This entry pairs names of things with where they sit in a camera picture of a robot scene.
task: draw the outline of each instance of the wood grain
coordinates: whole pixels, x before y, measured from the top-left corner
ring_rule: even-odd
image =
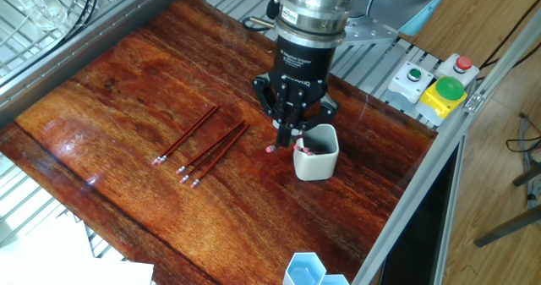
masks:
[[[2,131],[0,151],[160,284],[277,284],[314,251],[351,281],[435,132],[336,77],[335,176],[303,183],[251,89],[274,43],[178,0]],[[220,111],[152,167],[211,105]],[[197,189],[174,171],[240,119],[246,134]]]
[[[404,38],[440,59],[456,52],[480,66],[535,1],[443,0],[418,35]],[[496,57],[505,52],[530,18]]]
[[[541,123],[541,54],[514,68],[467,133],[466,152],[445,267],[445,285],[539,284],[541,227],[532,224],[479,248],[473,240],[526,210],[526,187],[511,180],[522,156],[507,150],[516,139],[519,112]],[[536,129],[527,138],[539,136]]]

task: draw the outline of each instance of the metal bracket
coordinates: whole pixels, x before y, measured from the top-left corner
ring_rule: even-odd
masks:
[[[464,110],[468,113],[477,113],[485,100],[486,98],[483,95],[473,94],[472,97],[466,102]]]
[[[398,32],[376,19],[367,16],[350,18],[346,25],[345,45],[366,45],[392,43],[398,37]]]

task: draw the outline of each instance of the white paper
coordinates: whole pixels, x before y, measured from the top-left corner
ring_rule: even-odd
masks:
[[[71,263],[12,262],[2,270],[2,285],[149,285],[154,266],[92,259]]]
[[[73,215],[44,221],[27,236],[0,249],[0,267],[10,261],[77,261],[92,259],[85,225]]]
[[[95,259],[84,223],[71,214],[0,249],[2,285],[149,285],[153,271],[151,264]]]

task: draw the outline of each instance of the table leg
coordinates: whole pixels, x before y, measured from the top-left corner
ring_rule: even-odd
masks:
[[[541,219],[541,206],[537,206],[532,210],[528,210],[521,215],[502,223],[498,227],[490,230],[481,238],[477,238],[473,241],[478,247],[483,247],[486,244],[494,242],[498,238],[503,238],[509,233],[513,233],[516,230],[526,227],[527,225],[536,222]]]

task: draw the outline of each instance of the green button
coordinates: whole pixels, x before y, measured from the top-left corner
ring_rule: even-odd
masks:
[[[421,80],[421,71],[418,69],[412,69],[407,73],[407,78],[410,79],[413,82],[417,82]]]
[[[456,101],[464,96],[464,85],[453,77],[441,77],[436,81],[436,90],[447,100]]]
[[[421,78],[421,71],[418,70],[418,69],[412,69],[409,71],[409,74],[413,77],[413,78]]]

